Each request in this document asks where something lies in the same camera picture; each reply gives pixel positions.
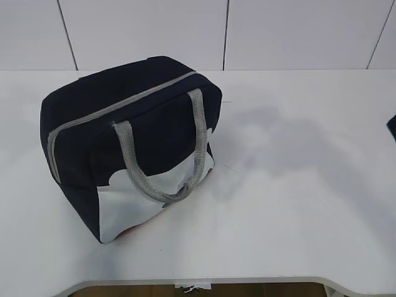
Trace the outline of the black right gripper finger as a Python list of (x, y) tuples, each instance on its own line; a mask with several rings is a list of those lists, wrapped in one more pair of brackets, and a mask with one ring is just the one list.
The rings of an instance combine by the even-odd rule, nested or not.
[(392, 136), (396, 136), (396, 115), (387, 122), (387, 128)]

